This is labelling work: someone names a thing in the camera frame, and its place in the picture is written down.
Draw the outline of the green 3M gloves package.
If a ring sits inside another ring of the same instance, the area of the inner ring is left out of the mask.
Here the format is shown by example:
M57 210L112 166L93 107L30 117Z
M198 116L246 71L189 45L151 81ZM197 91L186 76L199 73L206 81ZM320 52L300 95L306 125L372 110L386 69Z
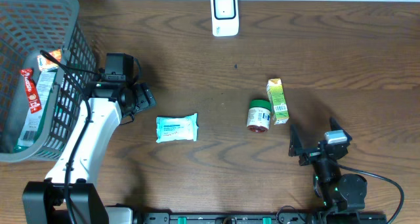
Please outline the green 3M gloves package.
M32 114L30 109L28 109L23 129L20 133L17 144L14 147L15 152L21 152L26 150L28 147L31 147L41 133L41 122L43 121L43 114L47 107L55 75L55 72L41 72L37 83L34 82L41 100L42 109L35 114Z

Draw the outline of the green lid spread jar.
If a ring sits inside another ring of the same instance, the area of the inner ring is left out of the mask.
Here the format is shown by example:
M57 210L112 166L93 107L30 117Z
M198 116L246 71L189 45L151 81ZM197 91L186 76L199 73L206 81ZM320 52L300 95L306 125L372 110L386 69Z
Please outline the green lid spread jar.
M271 104L266 100L252 100L249 103L247 128L256 133L264 133L270 127Z

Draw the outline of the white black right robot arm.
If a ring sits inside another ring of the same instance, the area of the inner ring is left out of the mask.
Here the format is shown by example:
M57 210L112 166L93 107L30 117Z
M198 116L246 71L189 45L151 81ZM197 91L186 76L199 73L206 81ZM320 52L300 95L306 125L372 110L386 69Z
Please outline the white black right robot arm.
M365 208L367 181L361 175L342 174L337 160L348 154L352 137L329 119L330 131L316 147L304 148L296 125L290 127L290 157L299 157L300 166L314 168L313 188L324 208L308 214L306 223L359 223L358 211Z

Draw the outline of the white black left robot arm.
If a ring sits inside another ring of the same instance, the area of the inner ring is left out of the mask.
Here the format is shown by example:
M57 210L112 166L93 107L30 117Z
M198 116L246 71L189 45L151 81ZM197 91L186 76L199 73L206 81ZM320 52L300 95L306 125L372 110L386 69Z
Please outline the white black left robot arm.
M123 204L105 206L96 190L108 143L126 116L155 106L146 83L92 82L66 148L43 181L30 181L22 201L28 223L142 223Z

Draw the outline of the green yellow juice carton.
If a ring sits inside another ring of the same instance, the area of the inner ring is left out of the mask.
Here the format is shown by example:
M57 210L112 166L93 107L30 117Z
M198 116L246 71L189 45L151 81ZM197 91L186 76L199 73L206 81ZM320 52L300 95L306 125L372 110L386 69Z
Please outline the green yellow juice carton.
M266 92L272 105L274 124L280 125L287 123L289 119L289 112L281 79L275 78L268 80Z

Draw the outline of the red snack bar wrapper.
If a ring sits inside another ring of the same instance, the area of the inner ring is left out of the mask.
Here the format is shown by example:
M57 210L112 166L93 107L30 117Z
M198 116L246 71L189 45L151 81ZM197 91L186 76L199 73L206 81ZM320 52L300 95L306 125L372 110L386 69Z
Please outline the red snack bar wrapper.
M31 68L22 69L20 74L24 78L25 92L28 98L30 112L35 114L42 109L42 105L35 83L32 79L33 70Z

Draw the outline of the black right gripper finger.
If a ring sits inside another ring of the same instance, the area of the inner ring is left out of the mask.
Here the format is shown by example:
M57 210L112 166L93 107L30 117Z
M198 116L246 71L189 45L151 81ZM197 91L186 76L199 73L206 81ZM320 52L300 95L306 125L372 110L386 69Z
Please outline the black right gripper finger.
M349 142L351 142L351 140L352 140L352 137L339 125L339 123L337 122L337 120L335 119L335 118L333 118L333 117L331 117L330 119L329 119L329 123L330 123L330 128L331 128L331 131L335 131L335 130L340 130L340 129L342 129L344 132L345 132L345 134L346 134L346 136L347 136L347 138L348 138L348 140L347 140L347 142L346 143L349 143Z
M289 152L290 157L300 156L303 153L302 143L298 134L296 125L290 126L290 143Z

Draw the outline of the light blue wipes pack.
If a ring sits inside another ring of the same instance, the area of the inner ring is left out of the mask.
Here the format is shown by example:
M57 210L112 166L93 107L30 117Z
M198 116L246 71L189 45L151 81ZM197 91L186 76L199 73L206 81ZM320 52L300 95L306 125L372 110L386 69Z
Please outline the light blue wipes pack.
M156 142L197 141L199 129L197 118L197 113L182 118L157 117Z

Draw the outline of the orange Kleenex tissue pack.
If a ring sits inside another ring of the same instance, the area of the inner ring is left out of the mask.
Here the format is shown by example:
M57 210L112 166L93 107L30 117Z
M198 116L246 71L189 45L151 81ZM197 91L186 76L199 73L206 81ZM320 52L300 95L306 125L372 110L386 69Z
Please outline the orange Kleenex tissue pack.
M61 50L57 49L55 51L49 52L57 61L61 61ZM38 68L41 72L51 72L58 69L58 64L55 64L53 61L46 59L42 55L37 56Z

